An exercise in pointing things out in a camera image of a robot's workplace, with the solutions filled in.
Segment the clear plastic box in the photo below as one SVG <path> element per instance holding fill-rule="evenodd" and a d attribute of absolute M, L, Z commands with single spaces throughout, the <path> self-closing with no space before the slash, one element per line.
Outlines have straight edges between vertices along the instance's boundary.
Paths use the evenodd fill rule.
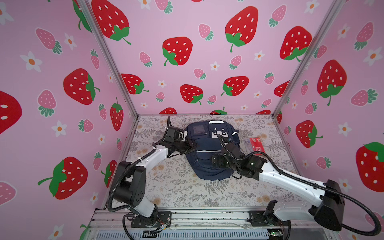
<path fill-rule="evenodd" d="M 252 143 L 251 143 L 251 140 L 249 138 L 244 139 L 243 143 L 244 143 L 244 149 L 246 150 L 247 154 L 253 152 Z"/>

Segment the red card pack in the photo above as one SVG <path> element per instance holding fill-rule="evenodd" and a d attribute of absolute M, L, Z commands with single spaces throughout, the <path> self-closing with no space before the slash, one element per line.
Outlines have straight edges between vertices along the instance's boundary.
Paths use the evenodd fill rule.
<path fill-rule="evenodd" d="M 265 152 L 263 143 L 260 138 L 249 138 L 252 151 Z"/>

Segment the navy blue student backpack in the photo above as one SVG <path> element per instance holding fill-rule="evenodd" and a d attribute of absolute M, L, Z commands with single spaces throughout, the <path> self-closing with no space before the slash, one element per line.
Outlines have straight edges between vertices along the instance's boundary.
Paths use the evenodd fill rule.
<path fill-rule="evenodd" d="M 213 166 L 212 157 L 221 153 L 222 145 L 218 135 L 229 138 L 239 146 L 239 131 L 233 125 L 221 120 L 195 122 L 189 124 L 185 131 L 187 131 L 187 137 L 197 145 L 195 150 L 186 154 L 197 177 L 206 181 L 222 181 L 230 178 L 234 170 Z"/>

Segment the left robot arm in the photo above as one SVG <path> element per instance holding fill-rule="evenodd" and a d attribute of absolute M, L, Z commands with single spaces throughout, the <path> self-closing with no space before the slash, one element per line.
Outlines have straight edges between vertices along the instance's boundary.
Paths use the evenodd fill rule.
<path fill-rule="evenodd" d="M 187 131 L 172 125 L 167 118 L 163 137 L 152 143 L 152 150 L 134 162 L 123 161 L 117 165 L 110 187 L 107 210 L 111 213 L 130 210 L 144 218 L 155 219 L 158 207 L 146 197 L 147 172 L 161 161 L 193 152 L 197 145 L 187 137 Z"/>

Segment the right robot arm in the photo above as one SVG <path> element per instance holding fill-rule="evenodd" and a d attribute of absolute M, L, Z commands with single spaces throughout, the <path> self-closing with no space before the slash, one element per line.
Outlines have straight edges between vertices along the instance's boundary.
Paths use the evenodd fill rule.
<path fill-rule="evenodd" d="M 381 232 L 380 220 L 374 212 L 358 200 L 343 194 L 336 182 L 328 180 L 323 183 L 292 174 L 280 169 L 266 153 L 255 151 L 245 155 L 231 138 L 220 133 L 214 135 L 222 146 L 221 153 L 212 157 L 214 167 L 232 169 L 242 177 L 274 184 L 300 196 L 311 205 L 307 211 L 310 220 L 328 230 L 339 232 L 346 229 L 369 237 Z M 361 231 L 343 223 L 346 200 L 359 206 L 372 218 L 373 230 Z"/>

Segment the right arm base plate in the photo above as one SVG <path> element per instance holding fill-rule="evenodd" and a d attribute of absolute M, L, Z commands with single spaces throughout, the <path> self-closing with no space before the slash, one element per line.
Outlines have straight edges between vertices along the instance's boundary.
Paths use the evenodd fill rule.
<path fill-rule="evenodd" d="M 265 214 L 265 211 L 249 211 L 248 223 L 253 227 L 288 227 L 291 221 L 281 221 L 274 214 Z"/>

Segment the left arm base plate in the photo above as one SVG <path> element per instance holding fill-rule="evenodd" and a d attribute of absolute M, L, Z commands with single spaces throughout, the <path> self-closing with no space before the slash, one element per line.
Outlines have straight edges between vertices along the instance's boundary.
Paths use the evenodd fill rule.
<path fill-rule="evenodd" d="M 172 212 L 157 212 L 149 218 L 138 215 L 131 221 L 131 228 L 162 228 L 171 225 Z"/>

